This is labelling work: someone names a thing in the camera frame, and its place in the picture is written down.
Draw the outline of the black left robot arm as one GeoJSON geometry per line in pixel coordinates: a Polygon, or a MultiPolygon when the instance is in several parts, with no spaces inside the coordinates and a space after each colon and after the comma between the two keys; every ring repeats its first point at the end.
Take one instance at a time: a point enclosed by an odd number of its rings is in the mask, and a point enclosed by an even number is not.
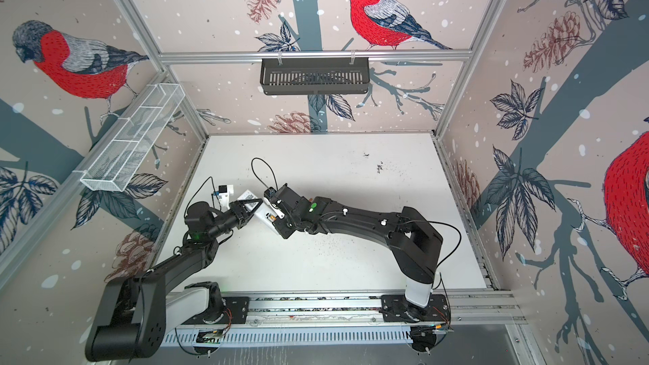
{"type": "Polygon", "coordinates": [[[246,226],[262,199],[235,200],[222,212],[206,202],[191,204],[179,251],[150,270],[106,284],[86,341],[90,362],[150,358],[174,326],[167,296],[214,261],[218,238],[246,226]]]}

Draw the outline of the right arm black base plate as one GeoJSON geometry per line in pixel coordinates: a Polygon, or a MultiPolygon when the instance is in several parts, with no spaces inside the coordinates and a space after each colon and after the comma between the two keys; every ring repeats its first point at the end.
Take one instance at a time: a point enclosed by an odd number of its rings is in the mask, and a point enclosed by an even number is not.
{"type": "Polygon", "coordinates": [[[382,295],[379,312],[386,323],[434,322],[445,324],[451,319],[448,299],[442,294],[431,294],[429,303],[424,308],[408,302],[404,295],[382,295]]]}

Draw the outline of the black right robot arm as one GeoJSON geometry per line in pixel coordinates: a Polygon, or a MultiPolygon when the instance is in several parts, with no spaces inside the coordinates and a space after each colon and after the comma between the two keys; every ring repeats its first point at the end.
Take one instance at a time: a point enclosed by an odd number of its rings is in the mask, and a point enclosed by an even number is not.
{"type": "Polygon", "coordinates": [[[399,303],[380,310],[385,317],[407,323],[426,321],[432,316],[449,321],[444,309],[430,302],[437,269],[448,259],[440,256],[444,238],[436,226],[456,232],[458,240],[454,250],[458,250],[462,241],[462,232],[457,227],[428,221],[409,206],[400,212],[384,213],[361,210],[325,197],[306,199],[287,185],[280,189],[268,188],[264,199],[277,212],[272,225],[285,239],[295,233],[341,234],[388,248],[407,278],[407,286],[399,303]]]}

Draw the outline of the white remote control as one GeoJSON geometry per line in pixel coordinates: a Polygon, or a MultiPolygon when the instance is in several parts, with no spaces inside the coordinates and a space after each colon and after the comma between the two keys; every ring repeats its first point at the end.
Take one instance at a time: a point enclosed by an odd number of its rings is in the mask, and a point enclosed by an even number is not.
{"type": "Polygon", "coordinates": [[[274,233],[278,234],[277,229],[275,228],[275,225],[273,222],[271,222],[268,218],[268,214],[272,214],[278,217],[278,219],[283,217],[283,214],[280,213],[279,211],[275,210],[266,199],[261,198],[264,200],[264,204],[260,206],[259,209],[257,210],[248,210],[250,212],[254,213],[255,216],[255,221],[259,223],[263,223],[266,227],[268,227],[271,231],[274,233]]]}

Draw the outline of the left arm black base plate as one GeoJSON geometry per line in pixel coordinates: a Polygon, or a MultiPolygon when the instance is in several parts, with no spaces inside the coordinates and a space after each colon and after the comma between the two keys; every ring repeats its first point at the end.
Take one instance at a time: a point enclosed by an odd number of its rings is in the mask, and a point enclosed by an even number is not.
{"type": "Polygon", "coordinates": [[[245,324],[249,304],[249,297],[222,297],[211,302],[199,318],[204,324],[245,324]]]}

